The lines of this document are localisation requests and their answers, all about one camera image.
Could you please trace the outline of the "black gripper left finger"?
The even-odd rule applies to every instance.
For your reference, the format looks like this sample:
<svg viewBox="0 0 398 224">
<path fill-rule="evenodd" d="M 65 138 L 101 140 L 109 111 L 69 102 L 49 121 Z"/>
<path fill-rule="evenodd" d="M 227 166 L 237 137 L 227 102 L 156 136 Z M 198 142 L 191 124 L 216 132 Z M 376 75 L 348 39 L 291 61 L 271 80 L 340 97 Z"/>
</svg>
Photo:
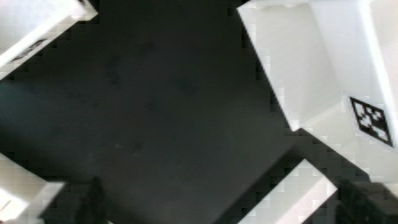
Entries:
<svg viewBox="0 0 398 224">
<path fill-rule="evenodd" d="M 97 178 L 65 184 L 38 218 L 44 224 L 108 224 L 106 194 Z"/>
</svg>

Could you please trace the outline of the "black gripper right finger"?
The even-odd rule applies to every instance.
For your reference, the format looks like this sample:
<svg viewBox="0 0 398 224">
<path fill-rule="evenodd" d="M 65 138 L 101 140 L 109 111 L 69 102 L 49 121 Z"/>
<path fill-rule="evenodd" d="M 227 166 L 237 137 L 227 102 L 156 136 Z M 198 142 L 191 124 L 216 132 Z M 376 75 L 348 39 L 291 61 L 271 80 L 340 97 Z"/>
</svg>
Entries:
<svg viewBox="0 0 398 224">
<path fill-rule="evenodd" d="M 335 224 L 398 224 L 398 197 L 381 183 L 344 180 L 337 198 Z"/>
</svg>

